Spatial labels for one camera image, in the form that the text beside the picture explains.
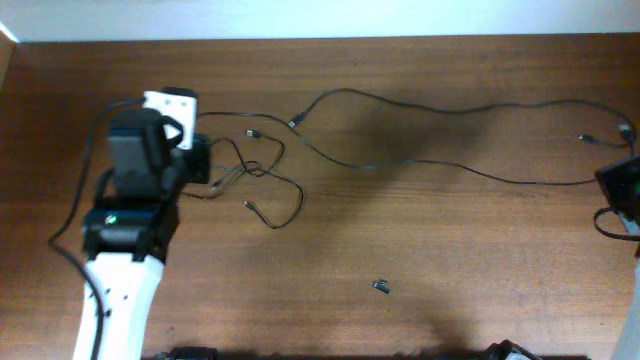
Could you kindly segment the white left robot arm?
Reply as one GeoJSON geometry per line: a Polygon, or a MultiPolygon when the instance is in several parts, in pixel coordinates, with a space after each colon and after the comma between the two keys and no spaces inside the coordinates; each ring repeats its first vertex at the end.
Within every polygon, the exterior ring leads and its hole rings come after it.
{"type": "Polygon", "coordinates": [[[112,166],[82,224],[87,255],[76,359],[138,359],[148,315],[179,225],[177,201],[209,179],[210,155],[196,115],[125,110],[110,122],[112,166]]]}

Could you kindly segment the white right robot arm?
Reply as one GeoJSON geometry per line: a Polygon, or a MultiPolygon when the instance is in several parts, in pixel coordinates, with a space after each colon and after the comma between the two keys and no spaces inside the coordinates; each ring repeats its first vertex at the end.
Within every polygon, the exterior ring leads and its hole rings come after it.
{"type": "Polygon", "coordinates": [[[627,251],[623,277],[628,309],[611,359],[639,358],[639,156],[614,162],[595,172],[606,205],[593,215],[595,229],[627,251]]]}

